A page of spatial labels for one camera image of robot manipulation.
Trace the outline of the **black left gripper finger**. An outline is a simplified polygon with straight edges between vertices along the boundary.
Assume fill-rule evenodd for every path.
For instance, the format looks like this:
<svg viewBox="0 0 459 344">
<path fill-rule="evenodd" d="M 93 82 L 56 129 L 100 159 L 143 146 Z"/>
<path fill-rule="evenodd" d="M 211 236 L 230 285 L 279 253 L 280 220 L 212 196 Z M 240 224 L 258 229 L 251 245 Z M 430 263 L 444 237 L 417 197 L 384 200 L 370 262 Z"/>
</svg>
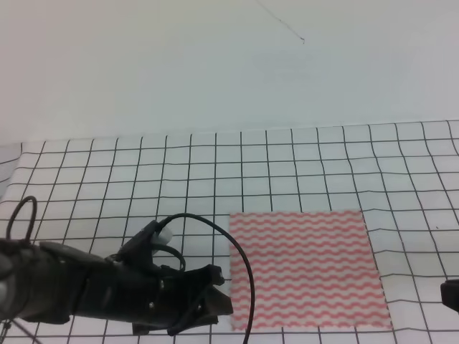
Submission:
<svg viewBox="0 0 459 344">
<path fill-rule="evenodd" d="M 221 286 L 225 282 L 221 267 L 212 264 L 200 269 L 200 280 L 200 284 L 204 287 Z"/>
<path fill-rule="evenodd" d="M 196 325 L 216 325 L 219 317 L 233 314 L 232 301 L 229 296 L 216 287 L 208 287 L 197 307 Z"/>
</svg>

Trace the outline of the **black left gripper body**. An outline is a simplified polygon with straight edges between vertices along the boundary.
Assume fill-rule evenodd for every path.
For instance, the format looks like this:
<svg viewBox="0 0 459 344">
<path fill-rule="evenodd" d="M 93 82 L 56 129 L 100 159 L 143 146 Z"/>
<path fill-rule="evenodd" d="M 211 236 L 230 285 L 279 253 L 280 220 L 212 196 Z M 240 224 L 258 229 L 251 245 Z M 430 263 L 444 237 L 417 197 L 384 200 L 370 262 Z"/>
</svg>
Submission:
<svg viewBox="0 0 459 344">
<path fill-rule="evenodd" d="M 70 262 L 69 315 L 131 323 L 135 334 L 175 335 L 211 325 L 206 298 L 212 268 L 142 270 L 107 262 Z"/>
</svg>

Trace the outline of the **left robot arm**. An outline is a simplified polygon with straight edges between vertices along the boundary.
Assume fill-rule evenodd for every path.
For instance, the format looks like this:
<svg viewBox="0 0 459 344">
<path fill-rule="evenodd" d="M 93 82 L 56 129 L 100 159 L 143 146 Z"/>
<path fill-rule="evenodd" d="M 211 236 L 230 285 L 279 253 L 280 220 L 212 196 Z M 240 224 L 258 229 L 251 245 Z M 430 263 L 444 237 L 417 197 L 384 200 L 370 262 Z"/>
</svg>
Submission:
<svg viewBox="0 0 459 344">
<path fill-rule="evenodd" d="M 1 242 L 1 318 L 61 325 L 76 315 L 130 323 L 134 335 L 176 335 L 233 312 L 220 267 L 153 263 L 159 244 L 126 244 L 106 258 L 54 242 Z"/>
</svg>

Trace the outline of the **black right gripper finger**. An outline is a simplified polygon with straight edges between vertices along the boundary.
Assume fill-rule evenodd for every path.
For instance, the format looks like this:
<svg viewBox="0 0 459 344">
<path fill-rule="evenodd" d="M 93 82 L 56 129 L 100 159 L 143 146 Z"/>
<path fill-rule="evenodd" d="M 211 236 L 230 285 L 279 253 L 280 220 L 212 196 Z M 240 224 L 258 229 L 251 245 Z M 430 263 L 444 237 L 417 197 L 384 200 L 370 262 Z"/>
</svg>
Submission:
<svg viewBox="0 0 459 344">
<path fill-rule="evenodd" d="M 440 294 L 444 306 L 459 312 L 459 279 L 447 279 L 440 285 Z"/>
</svg>

